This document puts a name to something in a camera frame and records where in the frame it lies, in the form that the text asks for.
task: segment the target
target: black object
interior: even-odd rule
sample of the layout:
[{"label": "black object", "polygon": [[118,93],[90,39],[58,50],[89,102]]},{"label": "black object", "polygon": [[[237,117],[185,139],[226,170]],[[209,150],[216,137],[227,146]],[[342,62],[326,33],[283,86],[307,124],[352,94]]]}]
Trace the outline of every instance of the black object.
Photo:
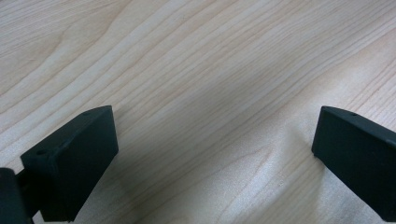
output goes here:
[{"label": "black object", "polygon": [[0,223],[73,221],[118,150],[110,105],[78,115],[21,155],[17,177],[0,169]]},{"label": "black object", "polygon": [[396,133],[323,106],[312,152],[382,219],[396,221]]}]

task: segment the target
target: wood grain pattern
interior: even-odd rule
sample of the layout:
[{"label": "wood grain pattern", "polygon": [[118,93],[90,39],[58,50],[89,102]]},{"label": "wood grain pattern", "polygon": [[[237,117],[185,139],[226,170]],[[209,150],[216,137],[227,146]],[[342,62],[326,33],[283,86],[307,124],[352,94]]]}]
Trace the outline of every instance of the wood grain pattern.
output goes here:
[{"label": "wood grain pattern", "polygon": [[76,223],[382,223],[310,148],[322,105],[396,130],[395,40],[391,0],[3,0],[0,166],[113,105]]}]

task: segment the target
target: table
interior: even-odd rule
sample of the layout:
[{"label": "table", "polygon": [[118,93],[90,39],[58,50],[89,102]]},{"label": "table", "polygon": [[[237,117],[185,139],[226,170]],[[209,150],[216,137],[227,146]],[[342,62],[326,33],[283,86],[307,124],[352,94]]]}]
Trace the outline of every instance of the table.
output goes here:
[{"label": "table", "polygon": [[396,130],[395,40],[391,0],[3,0],[0,166],[112,105],[76,223],[382,223],[310,148],[322,105]]}]

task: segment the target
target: light wood tabletop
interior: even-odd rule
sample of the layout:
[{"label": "light wood tabletop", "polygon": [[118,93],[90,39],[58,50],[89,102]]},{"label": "light wood tabletop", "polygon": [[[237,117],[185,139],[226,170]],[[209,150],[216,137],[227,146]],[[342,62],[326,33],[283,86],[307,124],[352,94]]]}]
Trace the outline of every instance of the light wood tabletop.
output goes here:
[{"label": "light wood tabletop", "polygon": [[396,130],[393,0],[2,0],[0,76],[15,172],[113,106],[120,152],[75,223],[383,222],[311,147],[322,105]]}]

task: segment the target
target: tabletop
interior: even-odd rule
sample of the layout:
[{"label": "tabletop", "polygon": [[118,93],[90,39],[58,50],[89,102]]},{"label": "tabletop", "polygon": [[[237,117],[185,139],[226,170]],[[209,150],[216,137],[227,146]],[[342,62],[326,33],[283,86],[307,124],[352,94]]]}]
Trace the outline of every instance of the tabletop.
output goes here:
[{"label": "tabletop", "polygon": [[392,0],[2,0],[0,166],[112,105],[76,223],[382,223],[311,147],[322,105],[396,130],[395,40]]}]

